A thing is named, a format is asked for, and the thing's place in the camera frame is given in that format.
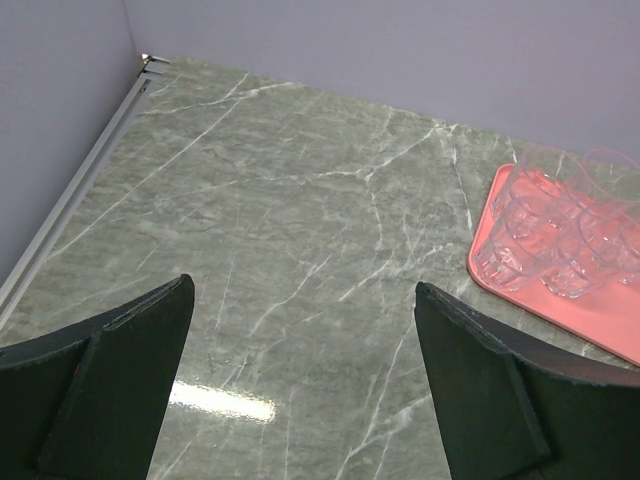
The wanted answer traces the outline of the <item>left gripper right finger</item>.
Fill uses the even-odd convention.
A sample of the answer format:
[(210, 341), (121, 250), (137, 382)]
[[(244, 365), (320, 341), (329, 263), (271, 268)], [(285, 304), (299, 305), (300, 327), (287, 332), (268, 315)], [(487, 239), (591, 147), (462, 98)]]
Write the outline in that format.
[(636, 479), (639, 374), (560, 349), (430, 283), (414, 309), (454, 479)]

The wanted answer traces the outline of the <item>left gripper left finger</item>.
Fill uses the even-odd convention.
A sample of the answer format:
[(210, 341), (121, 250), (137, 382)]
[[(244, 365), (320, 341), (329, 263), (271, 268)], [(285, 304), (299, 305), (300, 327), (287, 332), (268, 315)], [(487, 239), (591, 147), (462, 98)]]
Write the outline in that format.
[(144, 479), (195, 303), (183, 274), (1, 350), (4, 479)]

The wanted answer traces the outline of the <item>clear glass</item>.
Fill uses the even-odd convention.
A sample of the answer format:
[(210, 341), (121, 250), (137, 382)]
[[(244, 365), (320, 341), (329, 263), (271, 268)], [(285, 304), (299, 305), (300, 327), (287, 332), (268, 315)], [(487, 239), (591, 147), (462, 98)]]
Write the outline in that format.
[(497, 220), (512, 200), (539, 197), (574, 219), (591, 190), (591, 181), (576, 155), (549, 146), (531, 147), (490, 202), (490, 211)]
[(546, 217), (545, 202), (533, 196), (511, 200), (473, 256), (481, 281), (500, 291), (517, 291), (540, 271), (545, 241), (536, 231)]
[(621, 225), (587, 232), (580, 225), (583, 209), (575, 218), (575, 233), (558, 246), (561, 262), (541, 277), (553, 294), (575, 299), (602, 287), (622, 273)]
[(588, 190), (580, 225), (587, 232), (639, 217), (639, 159), (610, 148), (589, 150), (581, 159)]

